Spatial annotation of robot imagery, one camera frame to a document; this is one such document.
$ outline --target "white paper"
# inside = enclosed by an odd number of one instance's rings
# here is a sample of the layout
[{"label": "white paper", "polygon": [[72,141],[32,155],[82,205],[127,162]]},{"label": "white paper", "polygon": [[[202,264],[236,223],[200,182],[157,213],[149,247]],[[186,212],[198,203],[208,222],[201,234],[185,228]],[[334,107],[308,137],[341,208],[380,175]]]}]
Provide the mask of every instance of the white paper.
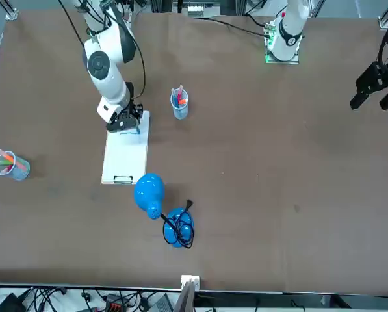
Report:
[{"label": "white paper", "polygon": [[139,130],[107,132],[102,184],[136,184],[146,174],[150,112],[144,111]]}]

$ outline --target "clipboard clip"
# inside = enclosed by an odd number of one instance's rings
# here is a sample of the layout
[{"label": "clipboard clip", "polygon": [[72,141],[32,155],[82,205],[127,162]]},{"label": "clipboard clip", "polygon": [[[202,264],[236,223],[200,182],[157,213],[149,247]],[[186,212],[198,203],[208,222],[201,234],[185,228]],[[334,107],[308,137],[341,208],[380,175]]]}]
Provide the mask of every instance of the clipboard clip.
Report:
[{"label": "clipboard clip", "polygon": [[133,176],[132,175],[115,175],[113,177],[113,183],[114,184],[132,184],[133,183]]}]

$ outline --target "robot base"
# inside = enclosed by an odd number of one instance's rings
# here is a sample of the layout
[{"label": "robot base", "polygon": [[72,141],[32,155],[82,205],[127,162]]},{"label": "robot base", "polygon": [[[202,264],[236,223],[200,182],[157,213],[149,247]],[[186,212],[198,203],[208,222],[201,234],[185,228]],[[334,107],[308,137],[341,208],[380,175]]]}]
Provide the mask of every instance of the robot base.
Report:
[{"label": "robot base", "polygon": [[[181,238],[184,241],[192,241],[194,236],[194,221],[188,211],[185,211],[182,207],[176,208],[168,214],[168,219],[177,228],[178,226],[180,227]],[[163,235],[168,244],[176,248],[182,247],[177,239],[175,231],[166,222],[163,224]]]},{"label": "robot base", "polygon": [[270,36],[270,39],[265,38],[265,62],[267,64],[272,64],[272,63],[293,64],[293,65],[299,64],[299,54],[298,53],[299,53],[299,45],[300,45],[300,42],[302,40],[302,37],[299,39],[298,43],[296,44],[295,55],[293,56],[293,58],[291,58],[290,60],[288,60],[286,62],[282,61],[282,60],[278,60],[269,51],[269,47],[270,47],[270,45],[273,44],[275,36],[276,36],[276,24],[275,24],[275,22],[276,21],[271,21],[269,23],[269,25],[267,25],[267,27],[265,27],[265,29],[264,29],[265,34],[268,34]]}]

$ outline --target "table surface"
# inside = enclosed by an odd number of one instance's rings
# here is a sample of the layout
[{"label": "table surface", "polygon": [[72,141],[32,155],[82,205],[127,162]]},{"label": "table surface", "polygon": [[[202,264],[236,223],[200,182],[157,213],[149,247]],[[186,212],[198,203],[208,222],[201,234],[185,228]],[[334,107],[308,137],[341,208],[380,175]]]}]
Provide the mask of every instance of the table surface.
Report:
[{"label": "table surface", "polygon": [[[141,14],[134,30],[147,169],[165,213],[194,201],[192,249],[164,242],[134,186],[101,185],[105,124],[81,46],[61,10],[23,11],[0,50],[0,148],[31,176],[0,177],[0,281],[178,288],[195,274],[203,289],[388,294],[388,112],[383,93],[349,106],[377,21],[310,19],[299,66],[265,64],[261,38],[212,21]],[[120,70],[140,90],[139,57]]]}]

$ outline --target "cup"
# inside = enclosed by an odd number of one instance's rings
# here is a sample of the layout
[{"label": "cup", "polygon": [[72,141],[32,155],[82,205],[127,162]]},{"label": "cup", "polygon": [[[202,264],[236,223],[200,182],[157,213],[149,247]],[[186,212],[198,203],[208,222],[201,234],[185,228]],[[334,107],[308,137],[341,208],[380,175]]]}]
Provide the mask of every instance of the cup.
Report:
[{"label": "cup", "polygon": [[176,100],[176,94],[179,92],[179,88],[175,88],[175,94],[170,94],[170,104],[174,111],[174,116],[177,119],[184,119],[188,116],[188,92],[185,89],[182,89],[182,94],[180,99],[185,99],[187,102],[179,106],[179,103]]},{"label": "cup", "polygon": [[[0,166],[0,176],[2,177],[11,177],[12,179],[15,179],[16,181],[22,181],[26,179],[26,177],[29,175],[29,171],[31,171],[30,164],[23,158],[16,156],[12,151],[5,151],[5,153],[9,154],[13,157],[14,162],[21,163],[26,167],[26,170],[23,170],[16,166],[15,164],[10,165],[10,169],[6,170],[8,166]],[[0,161],[6,160],[2,155],[0,155]]]}]

